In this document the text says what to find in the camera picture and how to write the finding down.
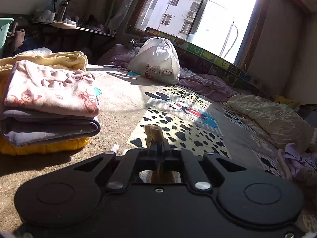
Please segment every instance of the pink shirt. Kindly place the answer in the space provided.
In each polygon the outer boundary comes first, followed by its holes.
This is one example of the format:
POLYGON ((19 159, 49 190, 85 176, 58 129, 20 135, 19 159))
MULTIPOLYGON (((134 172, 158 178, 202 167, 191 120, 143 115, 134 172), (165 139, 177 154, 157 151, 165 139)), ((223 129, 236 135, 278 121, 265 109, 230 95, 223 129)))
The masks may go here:
POLYGON ((91 73, 53 69, 26 60, 17 61, 12 71, 6 106, 62 115, 99 114, 91 73))

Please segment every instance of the silver screw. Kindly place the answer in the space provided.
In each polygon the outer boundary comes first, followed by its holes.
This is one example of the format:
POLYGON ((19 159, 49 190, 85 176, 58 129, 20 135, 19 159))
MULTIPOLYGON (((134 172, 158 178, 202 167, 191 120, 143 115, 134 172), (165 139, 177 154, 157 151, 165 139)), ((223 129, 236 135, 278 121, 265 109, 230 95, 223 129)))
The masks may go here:
POLYGON ((111 181, 110 183, 108 183, 107 187, 113 190, 118 190, 123 188, 123 184, 119 181, 111 181))
POLYGON ((162 189, 162 188, 157 188, 157 189, 155 189, 155 192, 157 192, 157 193, 162 193, 164 190, 162 189))
POLYGON ((23 234, 23 238, 33 238, 33 235, 28 233, 28 232, 26 232, 26 233, 23 234))
POLYGON ((287 233, 284 238, 295 238, 295 235, 293 233, 287 233))
POLYGON ((208 190, 211 187, 211 184, 205 181, 200 181, 195 184, 195 187, 199 190, 208 190))

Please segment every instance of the white plastic bag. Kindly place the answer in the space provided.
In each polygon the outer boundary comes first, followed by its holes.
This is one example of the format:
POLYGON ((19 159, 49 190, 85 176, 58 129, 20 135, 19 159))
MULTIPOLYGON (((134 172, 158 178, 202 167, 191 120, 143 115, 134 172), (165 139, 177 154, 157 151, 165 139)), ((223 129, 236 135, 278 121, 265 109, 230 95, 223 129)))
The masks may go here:
POLYGON ((175 85, 180 79, 180 63, 168 39, 150 38, 130 61, 128 69, 147 78, 175 85))

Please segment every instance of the white building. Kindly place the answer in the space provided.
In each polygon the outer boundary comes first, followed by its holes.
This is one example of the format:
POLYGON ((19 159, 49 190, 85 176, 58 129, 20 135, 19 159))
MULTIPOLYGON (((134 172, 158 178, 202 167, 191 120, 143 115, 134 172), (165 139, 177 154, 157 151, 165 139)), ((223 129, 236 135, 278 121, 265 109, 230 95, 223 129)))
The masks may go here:
POLYGON ((151 0, 137 28, 155 28, 186 39, 201 0, 151 0))

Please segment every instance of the green plastic bucket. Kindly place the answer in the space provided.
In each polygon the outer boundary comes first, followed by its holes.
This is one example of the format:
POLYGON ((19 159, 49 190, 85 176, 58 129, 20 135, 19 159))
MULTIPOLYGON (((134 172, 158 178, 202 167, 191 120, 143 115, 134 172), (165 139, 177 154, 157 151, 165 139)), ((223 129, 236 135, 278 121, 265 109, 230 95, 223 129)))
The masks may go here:
POLYGON ((0 18, 0 58, 2 58, 3 47, 7 33, 11 23, 14 21, 12 18, 0 18))

